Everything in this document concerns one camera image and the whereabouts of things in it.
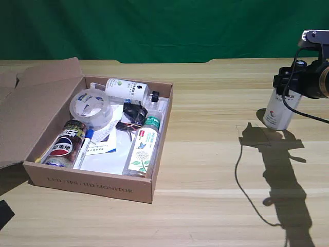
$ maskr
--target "black bottle cap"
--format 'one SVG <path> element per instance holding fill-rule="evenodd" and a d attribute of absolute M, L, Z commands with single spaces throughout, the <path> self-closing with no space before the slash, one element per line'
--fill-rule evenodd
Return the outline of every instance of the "black bottle cap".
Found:
<path fill-rule="evenodd" d="M 158 91 L 153 91 L 151 94 L 151 102 L 158 102 L 159 95 L 160 95 L 160 93 Z"/>

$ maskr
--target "cardboard box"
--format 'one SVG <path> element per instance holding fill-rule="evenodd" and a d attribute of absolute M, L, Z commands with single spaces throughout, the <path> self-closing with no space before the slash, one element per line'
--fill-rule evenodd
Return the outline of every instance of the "cardboard box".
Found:
<path fill-rule="evenodd" d="M 77 58 L 28 68 L 18 83 L 15 73 L 2 74 L 0 168 L 24 161 L 36 186 L 151 203 L 172 105 L 171 84 L 139 81 L 169 98 L 156 163 L 145 178 L 34 163 L 71 119 L 69 103 L 73 96 L 89 88 L 91 82 L 105 85 L 107 80 L 83 75 Z"/>

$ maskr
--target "green backdrop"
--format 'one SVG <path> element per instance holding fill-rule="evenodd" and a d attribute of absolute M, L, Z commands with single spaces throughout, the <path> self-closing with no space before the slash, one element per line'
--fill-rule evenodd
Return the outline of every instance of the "green backdrop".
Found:
<path fill-rule="evenodd" d="M 0 0 L 0 59 L 293 57 L 329 0 Z"/>

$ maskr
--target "white bottle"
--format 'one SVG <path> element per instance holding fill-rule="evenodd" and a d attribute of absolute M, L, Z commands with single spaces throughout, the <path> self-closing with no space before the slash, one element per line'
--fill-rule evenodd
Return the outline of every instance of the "white bottle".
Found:
<path fill-rule="evenodd" d="M 157 103 L 152 102 L 143 127 L 136 133 L 122 175 L 145 177 L 147 171 L 153 168 L 161 119 Z"/>
<path fill-rule="evenodd" d="M 293 109 L 297 108 L 301 98 L 301 94 L 292 90 L 289 90 L 289 94 L 285 96 L 287 104 Z M 293 114 L 284 105 L 282 95 L 277 94 L 276 89 L 274 89 L 264 114 L 264 124 L 274 130 L 285 130 L 288 128 Z"/>
<path fill-rule="evenodd" d="M 147 84 L 115 78 L 108 79 L 105 93 L 124 99 L 125 103 L 145 105 L 150 102 L 151 90 Z"/>

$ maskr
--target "white marker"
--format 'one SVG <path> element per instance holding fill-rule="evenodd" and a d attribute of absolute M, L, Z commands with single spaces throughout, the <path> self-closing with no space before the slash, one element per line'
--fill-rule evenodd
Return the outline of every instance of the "white marker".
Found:
<path fill-rule="evenodd" d="M 78 157 L 76 161 L 74 162 L 73 169 L 80 169 L 82 162 L 84 160 L 84 157 L 86 156 L 90 141 L 92 140 L 94 131 L 92 129 L 87 130 L 86 137 L 83 141 L 82 147 L 79 151 Z"/>

